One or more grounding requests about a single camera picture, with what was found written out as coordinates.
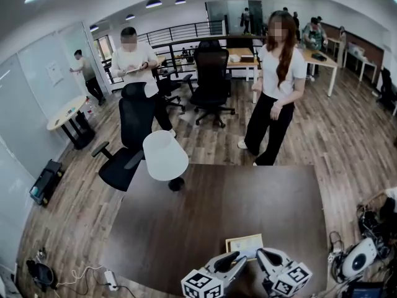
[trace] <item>long red hair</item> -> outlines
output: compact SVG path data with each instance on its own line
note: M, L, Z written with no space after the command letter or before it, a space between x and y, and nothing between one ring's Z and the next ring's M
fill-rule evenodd
M296 38L296 30L297 27L295 25L295 21L293 17L287 11L274 11L269 18L269 29L272 21L279 20L281 21L281 26L283 30L287 30L287 36L283 37L284 47L280 54L280 63L277 67L277 76L279 77L279 83L277 85L280 88L282 82L285 81L285 77L287 76L288 69L290 67L293 48L297 42ZM268 52L274 50L277 46L277 42L274 39L274 36L269 35L266 41L266 49Z

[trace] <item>black lamp base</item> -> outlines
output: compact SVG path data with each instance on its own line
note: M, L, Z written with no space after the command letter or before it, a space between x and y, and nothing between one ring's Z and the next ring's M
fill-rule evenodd
M174 192L181 190L184 185L185 181L181 177L172 179L168 182L169 189Z

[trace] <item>black pants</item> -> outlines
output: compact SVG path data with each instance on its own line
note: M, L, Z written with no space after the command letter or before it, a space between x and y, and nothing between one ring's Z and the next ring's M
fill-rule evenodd
M249 20L244 20L244 25L245 25L245 29L244 29L244 33L249 33Z
M279 153L287 128L292 120L293 103L284 105L278 120L270 118L270 111L276 99L261 94L248 123L246 138L244 139L248 150L253 155L259 154L259 146L270 126L269 143L266 151L256 158L255 163L261 166L272 166Z
M100 90L98 81L95 77L86 81L86 87L89 93L93 95L98 101L100 101L104 97L102 91Z
M169 121L166 109L166 101L159 95L154 95L156 105L154 107L154 116L163 130L171 130L172 124Z
M308 69L306 71L306 75L311 75L311 66L314 64L308 64ZM318 65L314 65L314 75L318 75Z

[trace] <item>black and white marker cube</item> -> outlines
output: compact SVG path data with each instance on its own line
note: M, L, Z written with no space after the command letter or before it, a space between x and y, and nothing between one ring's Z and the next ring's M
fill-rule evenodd
M312 275L305 264L293 263L277 276L272 289L281 296L291 297L306 285Z
M185 297L218 298L223 296L222 281L195 269L182 279L181 284Z

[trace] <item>chair base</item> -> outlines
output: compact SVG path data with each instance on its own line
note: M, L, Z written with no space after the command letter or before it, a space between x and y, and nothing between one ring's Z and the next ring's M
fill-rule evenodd
M166 106L180 107L182 109L182 112L185 112L185 110L186 110L185 106L182 104L177 104L176 102L173 102L175 99L178 101L178 103L181 102L181 98L179 96L174 96L171 98L164 97L164 100L166 101Z
M206 112L205 112L203 115L201 115L201 116L196 120L196 125L200 125L200 121L201 121L203 118L206 118L206 116L208 116L208 115L214 115L215 120L219 122L221 128L225 128L226 125L225 125L225 124L223 123L223 121L221 120L220 112L221 112L221 111L227 111L227 112L230 112L231 115L234 115L234 114L236 113L236 111L235 111L234 108L229 108L229 107L214 107L213 109L211 109L211 108L208 108L208 107L199 107L199 106L198 106L198 107L196 107L196 108L194 109L194 111L195 111L195 112L199 112L199 109L203 109L203 110L205 110Z

